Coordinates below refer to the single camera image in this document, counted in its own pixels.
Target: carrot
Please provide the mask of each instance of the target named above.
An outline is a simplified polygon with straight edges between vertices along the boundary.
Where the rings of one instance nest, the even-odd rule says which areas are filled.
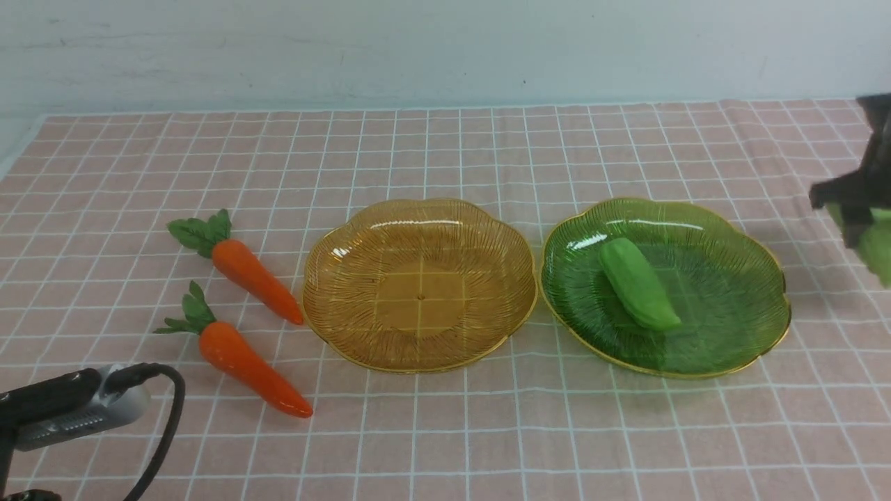
[[[221,209],[207,221],[177,219],[168,231],[185,248],[210,259],[226,278],[239,285],[276,315],[292,324],[303,324],[303,314],[294,296],[276,279],[244,242],[233,239],[229,212]]]
[[[313,408],[283,377],[267,364],[231,324],[220,322],[204,300],[204,291],[195,282],[183,296],[185,320],[165,318],[155,331],[198,334],[198,349],[212,366],[244,383],[267,404],[296,417],[310,417]]]

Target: black cable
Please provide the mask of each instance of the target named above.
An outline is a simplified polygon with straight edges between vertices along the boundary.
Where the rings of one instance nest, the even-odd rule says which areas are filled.
[[[9,478],[12,452],[15,450],[17,435],[18,431],[13,427],[0,427],[0,499],[5,496],[6,480]]]
[[[155,454],[149,460],[149,464],[145,467],[145,471],[139,480],[130,489],[130,493],[124,498],[124,501],[138,501],[143,496],[145,490],[151,485],[151,481],[155,479],[164,458],[173,443],[176,435],[176,427],[179,426],[179,419],[183,414],[183,406],[185,405],[185,379],[170,365],[163,364],[138,364],[121,369],[109,375],[105,382],[105,389],[111,392],[126,391],[135,386],[139,386],[151,379],[152,377],[166,375],[173,382],[173,405],[170,406],[170,415],[164,432],[161,433],[161,440],[158,447],[155,448]]]

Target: white wall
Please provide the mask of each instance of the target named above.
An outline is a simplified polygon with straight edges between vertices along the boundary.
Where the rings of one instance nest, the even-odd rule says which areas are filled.
[[[887,0],[7,0],[0,16],[0,119],[891,91]]]

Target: plate center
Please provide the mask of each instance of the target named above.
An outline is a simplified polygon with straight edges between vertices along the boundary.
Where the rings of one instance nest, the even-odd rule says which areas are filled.
[[[466,305],[463,275],[418,259],[384,275],[375,312],[389,328],[428,337],[461,322]]]

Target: green vegetable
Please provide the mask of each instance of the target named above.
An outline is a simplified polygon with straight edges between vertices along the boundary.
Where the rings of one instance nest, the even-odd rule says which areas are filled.
[[[838,229],[843,229],[841,209],[836,204],[827,204],[826,210],[832,216]],[[891,213],[887,210],[872,209],[875,220],[860,237],[857,245],[857,257],[877,276],[882,287],[891,288]]]
[[[656,271],[633,242],[616,238],[604,243],[600,260],[609,284],[637,324],[653,331],[681,326]]]

